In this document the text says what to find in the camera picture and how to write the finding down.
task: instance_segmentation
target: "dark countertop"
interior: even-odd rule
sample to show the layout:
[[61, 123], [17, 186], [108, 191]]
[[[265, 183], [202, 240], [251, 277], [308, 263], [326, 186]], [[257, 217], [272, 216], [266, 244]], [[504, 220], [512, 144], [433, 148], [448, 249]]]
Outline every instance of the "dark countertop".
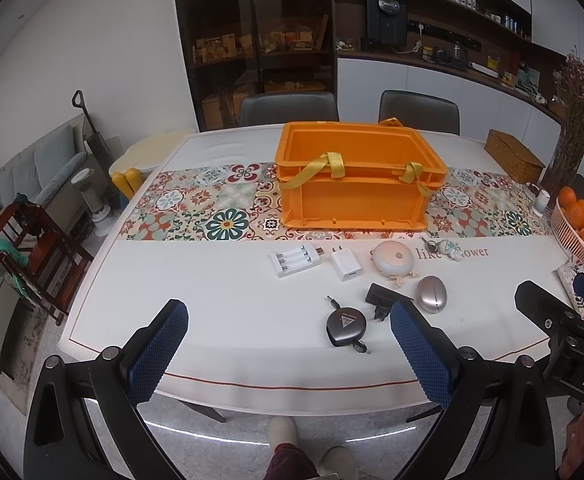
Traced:
[[503, 85], [498, 79], [495, 79], [488, 75], [484, 75], [483, 73], [478, 72], [477, 70], [474, 70], [472, 68], [468, 68], [467, 70], [461, 70], [458, 68], [453, 68], [451, 66], [440, 65], [434, 62], [425, 61], [424, 59], [417, 57], [416, 54], [384, 54], [382, 52], [361, 52], [359, 50], [337, 50], [337, 56], [347, 57], [351, 59], [369, 59], [374, 61], [399, 63], [409, 66], [417, 66], [420, 68], [427, 68], [429, 70], [436, 70], [437, 72], [443, 72], [450, 75], [455, 75], [457, 77], [461, 77], [463, 79], [467, 79], [475, 83], [489, 86], [490, 88], [494, 88], [495, 90], [503, 92], [504, 94], [511, 95], [512, 97], [520, 99], [521, 101], [527, 102], [529, 105], [542, 111], [545, 115], [547, 115], [557, 123], [561, 123], [561, 118], [553, 114], [550, 110], [547, 109], [546, 106], [535, 103], [534, 99], [526, 97], [520, 92], [517, 92], [516, 90], [513, 90]]

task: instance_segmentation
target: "maroon pants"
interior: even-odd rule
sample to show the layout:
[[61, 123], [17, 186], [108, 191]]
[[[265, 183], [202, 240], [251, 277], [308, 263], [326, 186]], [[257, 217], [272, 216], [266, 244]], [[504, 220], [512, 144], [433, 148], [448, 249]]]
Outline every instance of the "maroon pants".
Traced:
[[307, 455], [293, 444], [279, 444], [263, 480], [307, 480], [319, 473]]

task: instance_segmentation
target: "blue textured pad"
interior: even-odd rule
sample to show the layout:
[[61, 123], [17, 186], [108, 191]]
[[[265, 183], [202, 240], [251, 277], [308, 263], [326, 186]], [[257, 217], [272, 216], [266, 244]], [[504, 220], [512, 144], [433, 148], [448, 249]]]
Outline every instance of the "blue textured pad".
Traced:
[[446, 408], [452, 399], [450, 370], [401, 301], [392, 306], [390, 328], [428, 399]]
[[188, 309], [179, 301], [128, 371], [126, 393], [133, 406], [150, 400], [187, 331]]

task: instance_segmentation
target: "glass cabinet door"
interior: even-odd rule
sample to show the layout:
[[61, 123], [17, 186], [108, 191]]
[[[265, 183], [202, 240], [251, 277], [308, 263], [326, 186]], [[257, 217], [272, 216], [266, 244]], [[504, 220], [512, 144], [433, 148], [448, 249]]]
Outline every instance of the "glass cabinet door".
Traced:
[[258, 86], [250, 0], [175, 1], [200, 130], [238, 126], [241, 102]]
[[253, 0], [264, 92], [334, 92], [332, 0]]
[[334, 92], [332, 0], [176, 0], [201, 131], [238, 126], [255, 93]]

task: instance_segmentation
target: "triangle logo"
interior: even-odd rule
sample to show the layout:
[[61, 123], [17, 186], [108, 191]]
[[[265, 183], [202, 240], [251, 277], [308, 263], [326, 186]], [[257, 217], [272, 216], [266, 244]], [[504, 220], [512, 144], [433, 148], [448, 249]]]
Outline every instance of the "triangle logo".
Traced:
[[341, 316], [341, 322], [343, 327], [347, 327], [350, 323], [354, 323], [355, 319], [353, 317]]

